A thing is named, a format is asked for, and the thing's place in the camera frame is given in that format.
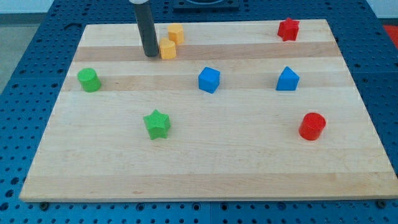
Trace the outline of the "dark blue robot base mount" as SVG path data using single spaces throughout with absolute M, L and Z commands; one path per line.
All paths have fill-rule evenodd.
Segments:
M 239 9 L 239 0 L 172 0 L 175 12 Z

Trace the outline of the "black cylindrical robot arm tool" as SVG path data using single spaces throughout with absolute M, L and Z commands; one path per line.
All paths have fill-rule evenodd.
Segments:
M 159 46 L 155 31 L 154 19 L 149 0 L 130 0 L 134 7 L 137 27 L 139 29 L 144 54 L 147 57 L 159 55 Z

